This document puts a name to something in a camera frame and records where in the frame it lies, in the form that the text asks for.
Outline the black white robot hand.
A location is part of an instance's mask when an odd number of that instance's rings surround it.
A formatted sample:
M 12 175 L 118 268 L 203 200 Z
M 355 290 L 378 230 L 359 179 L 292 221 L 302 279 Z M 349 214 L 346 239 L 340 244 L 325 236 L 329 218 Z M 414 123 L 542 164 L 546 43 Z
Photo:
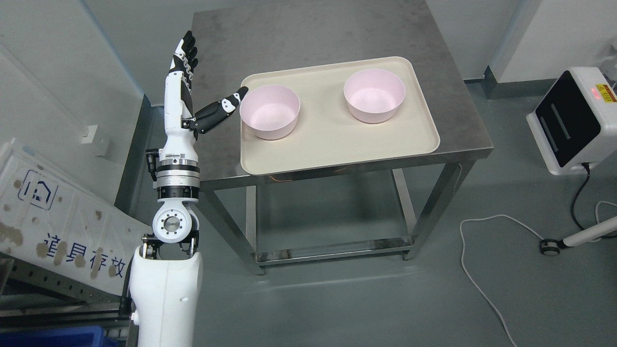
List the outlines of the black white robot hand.
M 235 93 L 194 111 L 192 79 L 198 66 L 198 48 L 191 30 L 176 47 L 165 79 L 164 128 L 167 141 L 161 150 L 161 160 L 190 160 L 198 162 L 194 149 L 198 136 L 227 120 L 249 92 L 242 86 Z

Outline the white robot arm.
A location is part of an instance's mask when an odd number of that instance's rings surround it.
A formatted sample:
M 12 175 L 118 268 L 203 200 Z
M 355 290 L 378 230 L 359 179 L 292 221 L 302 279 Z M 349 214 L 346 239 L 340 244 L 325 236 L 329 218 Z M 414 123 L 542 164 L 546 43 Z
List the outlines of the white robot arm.
M 199 158 L 193 149 L 175 147 L 149 151 L 146 158 L 160 207 L 131 263 L 137 345 L 191 347 L 203 265 L 191 208 L 199 200 Z

